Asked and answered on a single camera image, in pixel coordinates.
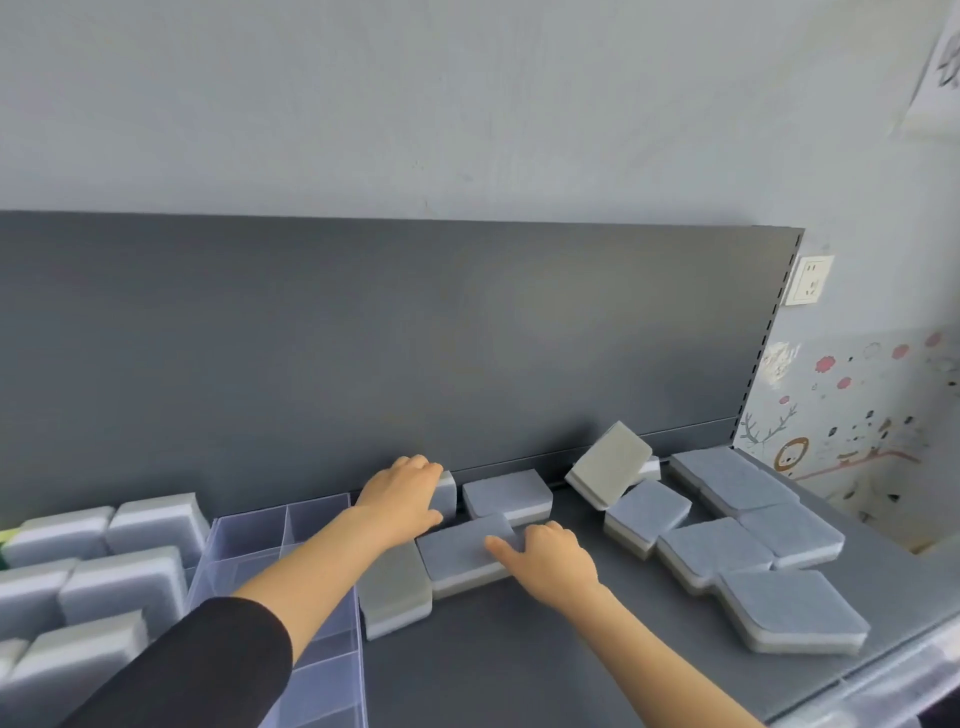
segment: right hand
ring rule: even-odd
[[[593,559],[573,531],[556,521],[527,526],[523,553],[496,536],[488,536],[484,546],[534,599],[562,614],[600,585]]]

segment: wall drawing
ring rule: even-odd
[[[734,444],[863,521],[889,517],[904,480],[893,473],[923,461],[958,381],[960,328],[773,342]]]

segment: plastic divider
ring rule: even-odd
[[[349,507],[349,495],[342,494],[217,519],[190,584],[188,608],[232,594]],[[360,611],[351,589],[300,655],[260,728],[366,728],[365,703]]]

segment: hand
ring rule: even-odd
[[[355,509],[371,519],[384,550],[412,541],[444,519],[439,511],[429,510],[443,472],[443,465],[423,455],[400,457],[364,486]]]
[[[496,536],[484,545],[534,599],[568,617],[574,602],[600,585],[593,559],[556,521],[527,526],[523,553]]]

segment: gray shelf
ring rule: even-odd
[[[800,497],[847,538],[840,557],[818,569],[872,625],[856,656],[757,655],[715,598],[688,595],[659,560],[641,562],[614,543],[603,514],[572,489],[555,493],[553,518],[658,637],[769,722],[960,613],[960,585],[943,571],[821,499]],[[694,503],[688,522],[710,518]],[[435,603],[430,619],[368,644],[364,659],[372,728],[640,725],[574,630],[513,579]]]

